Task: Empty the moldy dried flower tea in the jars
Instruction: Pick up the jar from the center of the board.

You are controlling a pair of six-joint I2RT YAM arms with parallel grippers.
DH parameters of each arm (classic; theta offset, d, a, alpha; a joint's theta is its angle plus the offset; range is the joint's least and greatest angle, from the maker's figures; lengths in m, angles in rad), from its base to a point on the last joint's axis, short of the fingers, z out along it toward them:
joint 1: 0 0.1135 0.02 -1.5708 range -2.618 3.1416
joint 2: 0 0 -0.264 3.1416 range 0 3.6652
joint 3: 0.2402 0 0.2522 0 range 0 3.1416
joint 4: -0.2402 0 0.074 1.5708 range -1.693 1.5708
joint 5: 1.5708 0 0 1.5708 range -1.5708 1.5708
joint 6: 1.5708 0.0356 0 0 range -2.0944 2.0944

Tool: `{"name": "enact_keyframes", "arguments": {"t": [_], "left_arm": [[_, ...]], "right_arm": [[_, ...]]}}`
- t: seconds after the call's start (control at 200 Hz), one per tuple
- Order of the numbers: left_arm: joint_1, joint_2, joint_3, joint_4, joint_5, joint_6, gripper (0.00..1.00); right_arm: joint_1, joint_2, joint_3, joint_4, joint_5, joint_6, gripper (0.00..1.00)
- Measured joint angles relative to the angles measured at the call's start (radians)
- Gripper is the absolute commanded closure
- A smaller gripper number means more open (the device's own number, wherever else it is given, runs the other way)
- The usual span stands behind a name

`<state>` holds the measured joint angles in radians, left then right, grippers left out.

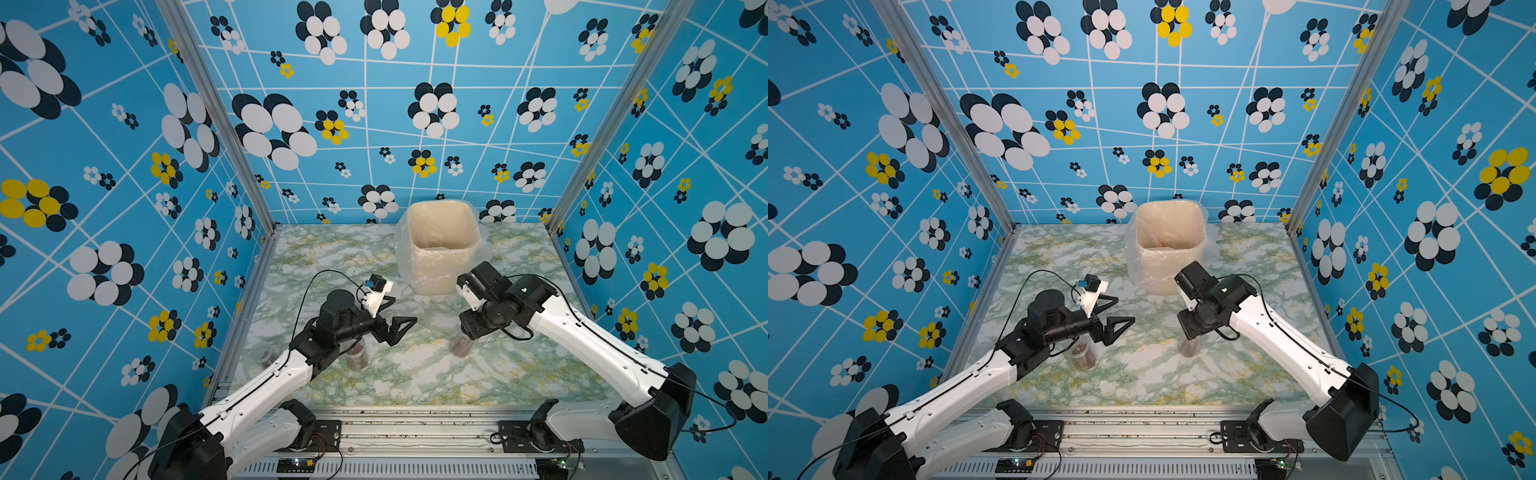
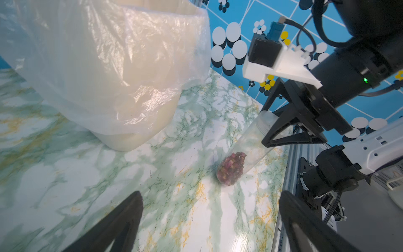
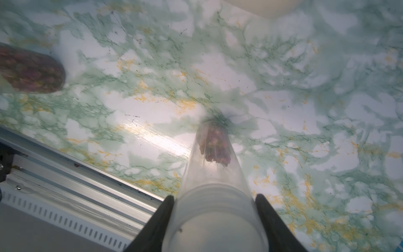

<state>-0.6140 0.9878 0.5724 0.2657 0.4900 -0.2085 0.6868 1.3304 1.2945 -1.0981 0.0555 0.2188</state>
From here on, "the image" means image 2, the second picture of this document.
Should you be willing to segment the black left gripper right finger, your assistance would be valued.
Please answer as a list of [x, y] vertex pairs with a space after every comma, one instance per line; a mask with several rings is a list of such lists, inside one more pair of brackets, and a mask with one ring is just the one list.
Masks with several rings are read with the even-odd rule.
[[317, 218], [301, 200], [283, 191], [279, 212], [292, 252], [357, 252], [358, 249]]

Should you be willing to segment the clear jar with rose tea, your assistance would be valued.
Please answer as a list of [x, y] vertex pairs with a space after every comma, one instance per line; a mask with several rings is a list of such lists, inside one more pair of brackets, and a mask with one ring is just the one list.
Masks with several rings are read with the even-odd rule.
[[270, 111], [262, 111], [246, 128], [217, 168], [216, 176], [224, 186], [232, 186], [273, 149], [262, 140], [279, 119]]

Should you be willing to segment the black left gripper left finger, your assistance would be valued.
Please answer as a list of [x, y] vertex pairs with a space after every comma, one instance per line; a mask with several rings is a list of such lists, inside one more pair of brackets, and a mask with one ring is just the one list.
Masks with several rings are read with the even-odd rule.
[[133, 249], [143, 213], [143, 198], [133, 192], [65, 252], [130, 252]]

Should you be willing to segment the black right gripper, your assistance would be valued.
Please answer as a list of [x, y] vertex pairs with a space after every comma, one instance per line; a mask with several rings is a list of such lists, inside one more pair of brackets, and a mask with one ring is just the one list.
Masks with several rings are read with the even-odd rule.
[[[282, 97], [288, 104], [271, 110], [274, 101]], [[262, 140], [266, 148], [289, 144], [322, 144], [327, 139], [324, 131], [336, 130], [344, 135], [353, 130], [336, 108], [313, 85], [278, 78], [261, 111], [282, 112]], [[297, 125], [303, 131], [278, 137], [287, 127]]]

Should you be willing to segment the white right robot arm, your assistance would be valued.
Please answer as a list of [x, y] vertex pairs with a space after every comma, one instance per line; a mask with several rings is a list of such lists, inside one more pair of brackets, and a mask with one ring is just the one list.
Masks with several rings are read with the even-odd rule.
[[[312, 70], [321, 83], [311, 87], [290, 77], [278, 79], [263, 106], [268, 110], [277, 96], [288, 104], [276, 110], [278, 119], [262, 140], [266, 147], [325, 143], [324, 130], [341, 135], [351, 125], [337, 108], [357, 96], [379, 96], [402, 86], [402, 81], [375, 91], [380, 82], [403, 67], [402, 1], [335, 1], [351, 39], [330, 40], [323, 29], [324, 2], [315, 1], [312, 16], [318, 35], [335, 51]], [[317, 166], [300, 177], [307, 198], [330, 191], [338, 195], [369, 181], [376, 171], [403, 158], [403, 122], [398, 120], [373, 133], [322, 151]]]

